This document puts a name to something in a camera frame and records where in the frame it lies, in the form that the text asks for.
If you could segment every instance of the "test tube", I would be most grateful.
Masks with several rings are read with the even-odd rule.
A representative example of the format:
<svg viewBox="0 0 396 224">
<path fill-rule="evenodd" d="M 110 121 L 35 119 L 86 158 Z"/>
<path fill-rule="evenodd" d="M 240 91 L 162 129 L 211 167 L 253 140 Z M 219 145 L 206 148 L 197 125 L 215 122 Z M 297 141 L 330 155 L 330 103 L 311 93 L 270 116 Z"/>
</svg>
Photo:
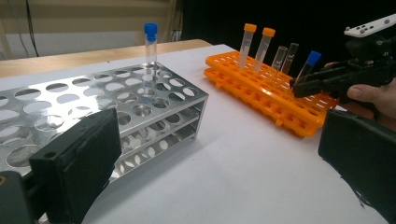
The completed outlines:
<svg viewBox="0 0 396 224">
<path fill-rule="evenodd" d="M 254 32 L 256 32 L 257 26 L 254 24 L 246 23 L 244 30 L 244 37 L 242 39 L 241 50 L 239 51 L 239 68 L 244 69 L 245 63 L 247 62 L 248 52 L 250 50 L 251 40 L 253 39 Z"/>
<path fill-rule="evenodd" d="M 321 57 L 320 53 L 318 53 L 314 50 L 311 50 L 311 52 L 308 55 L 308 58 L 305 61 L 304 66 L 301 69 L 299 75 L 297 76 L 293 86 L 296 85 L 300 81 L 304 82 L 306 80 L 306 76 L 312 72 L 312 69 L 314 68 L 315 64 L 318 62 L 320 57 Z"/>
<path fill-rule="evenodd" d="M 152 88 L 157 73 L 157 23 L 145 23 L 146 75 L 143 77 L 143 88 Z"/>
<path fill-rule="evenodd" d="M 283 62 L 282 68 L 280 69 L 280 71 L 283 74 L 287 75 L 289 73 L 291 63 L 294 60 L 294 56 L 297 53 L 298 47 L 299 47 L 299 44 L 296 44 L 296 43 L 290 44 L 288 54 L 286 55 L 286 58 L 285 58 L 285 62 Z"/>
<path fill-rule="evenodd" d="M 259 48 L 257 49 L 256 57 L 254 59 L 253 71 L 256 73 L 260 71 L 262 62 L 264 61 L 265 54 L 267 53 L 268 46 L 270 45 L 272 37 L 275 35 L 275 30 L 264 27 L 262 29 L 262 40 L 260 41 Z"/>
<path fill-rule="evenodd" d="M 288 48 L 284 46 L 279 46 L 277 48 L 277 52 L 271 67 L 274 68 L 276 71 L 279 71 L 283 61 L 285 60 L 287 53 L 288 53 Z"/>
</svg>

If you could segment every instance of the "robotic arm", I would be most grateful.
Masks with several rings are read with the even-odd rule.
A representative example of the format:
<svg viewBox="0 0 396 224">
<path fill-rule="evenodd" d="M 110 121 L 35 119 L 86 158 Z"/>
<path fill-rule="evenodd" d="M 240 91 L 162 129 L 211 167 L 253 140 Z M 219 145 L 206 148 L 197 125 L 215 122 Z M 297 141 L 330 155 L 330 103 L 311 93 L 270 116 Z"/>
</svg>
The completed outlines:
<svg viewBox="0 0 396 224">
<path fill-rule="evenodd" d="M 327 93 L 344 104 L 351 101 L 347 90 L 354 84 L 376 87 L 389 84 L 396 77 L 396 61 L 391 56 L 396 36 L 386 39 L 376 33 L 395 23 L 396 14 L 393 14 L 354 28 L 347 27 L 344 34 L 354 37 L 346 42 L 352 59 L 308 74 L 295 85 L 296 78 L 291 79 L 294 97 Z"/>
</svg>

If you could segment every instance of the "orange test tube rack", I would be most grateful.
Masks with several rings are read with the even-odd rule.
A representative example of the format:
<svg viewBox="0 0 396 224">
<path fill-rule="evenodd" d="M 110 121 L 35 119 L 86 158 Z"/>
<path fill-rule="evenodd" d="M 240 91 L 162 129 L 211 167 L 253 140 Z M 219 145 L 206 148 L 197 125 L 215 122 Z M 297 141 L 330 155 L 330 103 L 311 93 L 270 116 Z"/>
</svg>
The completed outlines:
<svg viewBox="0 0 396 224">
<path fill-rule="evenodd" d="M 289 85 L 291 77 L 263 63 L 259 72 L 253 71 L 254 59 L 247 57 L 246 67 L 238 67 L 238 51 L 209 56 L 205 76 L 217 88 L 259 110 L 276 126 L 284 127 L 300 137 L 312 136 L 321 128 L 327 110 L 336 100 L 326 94 L 295 98 Z"/>
</svg>

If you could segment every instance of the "black wall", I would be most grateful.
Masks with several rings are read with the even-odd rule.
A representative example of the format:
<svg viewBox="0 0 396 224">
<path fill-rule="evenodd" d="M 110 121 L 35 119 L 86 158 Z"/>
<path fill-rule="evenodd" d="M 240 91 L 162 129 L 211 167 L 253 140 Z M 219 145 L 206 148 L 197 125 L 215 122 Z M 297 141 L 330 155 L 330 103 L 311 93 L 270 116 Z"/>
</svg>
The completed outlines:
<svg viewBox="0 0 396 224">
<path fill-rule="evenodd" d="M 184 0 L 182 40 L 203 39 L 212 45 L 225 44 L 239 50 L 245 23 L 257 25 L 249 56 L 254 57 L 262 38 L 263 27 L 276 30 L 264 62 L 271 64 L 277 48 L 300 44 L 290 69 L 297 76 L 308 54 L 315 50 L 322 54 L 315 70 L 325 63 L 351 58 L 345 43 L 352 37 L 344 35 L 347 26 L 354 27 L 368 21 L 396 13 L 396 0 L 338 1 L 257 1 L 257 0 Z M 396 35 L 396 25 L 381 33 L 390 38 Z"/>
</svg>

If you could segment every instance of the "hand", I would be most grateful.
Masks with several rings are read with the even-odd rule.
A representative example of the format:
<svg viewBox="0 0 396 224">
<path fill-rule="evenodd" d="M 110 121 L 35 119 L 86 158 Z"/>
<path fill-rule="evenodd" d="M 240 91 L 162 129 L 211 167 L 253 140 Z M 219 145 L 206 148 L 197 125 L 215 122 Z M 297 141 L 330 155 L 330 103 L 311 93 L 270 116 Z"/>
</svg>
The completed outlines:
<svg viewBox="0 0 396 224">
<path fill-rule="evenodd" d="M 372 110 L 354 102 L 342 104 L 341 107 L 367 119 L 375 119 L 376 122 L 396 132 L 396 78 L 388 85 L 378 88 L 363 84 L 353 85 L 346 95 L 353 100 L 374 104 L 379 114 L 375 118 Z"/>
</svg>

